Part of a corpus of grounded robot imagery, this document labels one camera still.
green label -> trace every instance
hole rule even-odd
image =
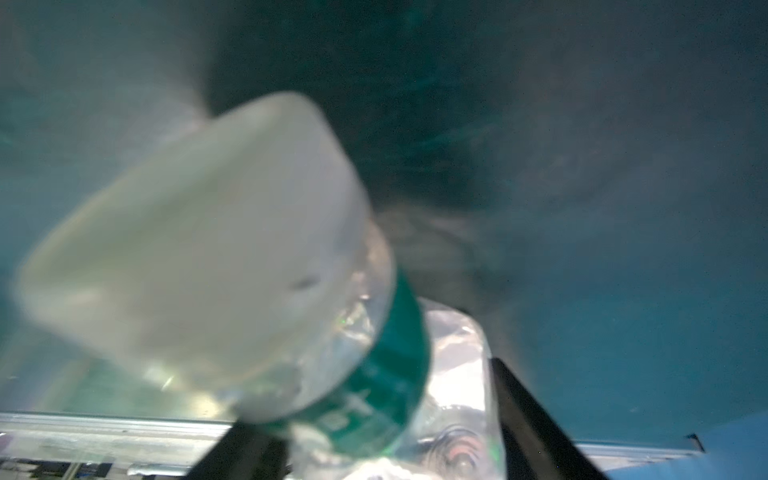
[[[398,275],[392,309],[374,347],[350,376],[304,410],[261,425],[285,432],[291,422],[325,434],[336,452],[375,456],[408,426],[429,373],[429,336],[422,313],[403,275]]]

blue surface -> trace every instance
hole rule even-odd
[[[418,294],[475,316],[576,439],[678,445],[768,408],[767,18],[758,0],[5,0],[2,294],[123,169],[301,90]]]
[[[757,480],[768,478],[768,412],[700,435],[705,455],[610,472],[611,480]]]

teal surface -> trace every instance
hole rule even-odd
[[[381,455],[406,429],[419,406],[430,352],[422,312],[400,274],[380,336],[349,377],[300,412],[261,426],[288,435],[292,423],[311,425],[338,453]]]
[[[159,145],[293,89],[327,112],[414,291],[468,310],[567,433],[678,445],[765,410],[766,10],[1,1],[0,406],[198,414],[113,401],[124,380],[65,368],[53,339],[11,348],[12,272]]]

bottle label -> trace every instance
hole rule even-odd
[[[399,274],[380,336],[349,377],[305,409],[260,426],[285,435],[291,423],[300,422],[323,433],[337,453],[381,455],[406,429],[419,406],[429,358],[422,312]]]

